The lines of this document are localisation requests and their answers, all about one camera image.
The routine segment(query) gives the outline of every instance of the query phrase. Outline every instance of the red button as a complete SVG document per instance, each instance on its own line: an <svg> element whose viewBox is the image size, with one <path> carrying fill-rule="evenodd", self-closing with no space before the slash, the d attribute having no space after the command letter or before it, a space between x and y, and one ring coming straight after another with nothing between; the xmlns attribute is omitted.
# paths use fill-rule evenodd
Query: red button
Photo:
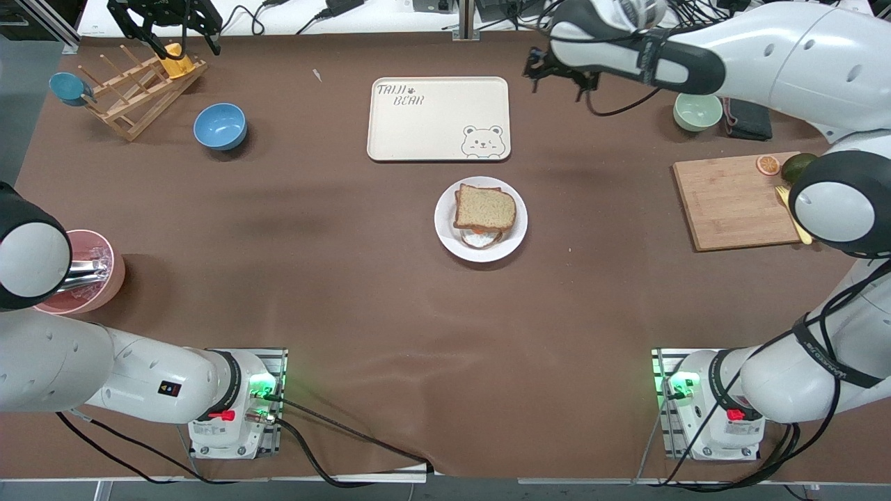
<svg viewBox="0 0 891 501"><path fill-rule="evenodd" d="M208 414L208 417L218 417L218 418L222 419L223 421L235 421L235 411L233 411L232 409L229 409L229 410L225 410L223 412L214 412L214 413Z"/></svg>
<svg viewBox="0 0 891 501"><path fill-rule="evenodd" d="M746 418L746 413L739 409L727 409L727 419L731 421L742 421Z"/></svg>

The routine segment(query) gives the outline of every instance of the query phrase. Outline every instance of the gray floor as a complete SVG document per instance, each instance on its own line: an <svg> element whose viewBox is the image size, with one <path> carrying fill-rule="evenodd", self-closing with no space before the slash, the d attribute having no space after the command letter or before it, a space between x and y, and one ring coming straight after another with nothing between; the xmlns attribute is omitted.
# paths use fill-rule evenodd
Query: gray floor
<svg viewBox="0 0 891 501"><path fill-rule="evenodd" d="M46 82L61 57L61 44L10 42L0 37L0 180L13 183L19 175L37 116L46 96ZM0 451L0 455L11 454ZM99 456L72 460L103 461ZM0 501L87 501L93 499L94 482L1 482ZM337 490L311 482L248 482L231 486L207 486L197 482L155 486L145 482L116 482L113 501L242 501L244 499L322 499L325 501L403 501L408 485L378 485ZM826 501L891 500L891 487L823 486L812 492ZM736 492L702 495L679 489L636 486L519 485L516 480L453 479L430 476L415 486L418 501L645 501L715 499L717 501L794 501L779 486L758 486Z"/></svg>

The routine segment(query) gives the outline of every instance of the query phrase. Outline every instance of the green bowl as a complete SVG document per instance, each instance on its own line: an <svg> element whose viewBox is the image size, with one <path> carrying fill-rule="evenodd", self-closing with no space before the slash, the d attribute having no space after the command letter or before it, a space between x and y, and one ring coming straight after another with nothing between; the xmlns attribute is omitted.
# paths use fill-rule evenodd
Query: green bowl
<svg viewBox="0 0 891 501"><path fill-rule="evenodd" d="M674 100L674 121L684 130L701 132L722 116L721 100L713 95L678 94Z"/></svg>

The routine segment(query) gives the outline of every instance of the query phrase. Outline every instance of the pink bowl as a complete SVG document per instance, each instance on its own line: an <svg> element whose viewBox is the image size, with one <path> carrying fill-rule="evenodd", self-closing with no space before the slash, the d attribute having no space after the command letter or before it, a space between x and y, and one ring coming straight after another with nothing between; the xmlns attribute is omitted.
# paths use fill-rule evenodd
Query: pink bowl
<svg viewBox="0 0 891 501"><path fill-rule="evenodd" d="M124 283L124 260L111 248L105 237L90 230L71 230L68 232L68 238L71 240L71 254L74 260L88 261L101 259L101 256L104 256L110 262L109 277L105 282L59 292L34 307L45 313L68 315L93 311L109 302Z"/></svg>

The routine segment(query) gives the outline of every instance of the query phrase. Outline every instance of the bear drawing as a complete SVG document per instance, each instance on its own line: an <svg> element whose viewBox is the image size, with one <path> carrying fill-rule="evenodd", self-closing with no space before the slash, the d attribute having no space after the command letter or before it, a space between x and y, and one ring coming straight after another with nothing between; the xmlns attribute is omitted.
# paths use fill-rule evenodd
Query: bear drawing
<svg viewBox="0 0 891 501"><path fill-rule="evenodd" d="M464 128L464 144L461 151L469 159L500 159L507 149L501 139L502 128L479 128L467 126Z"/></svg>

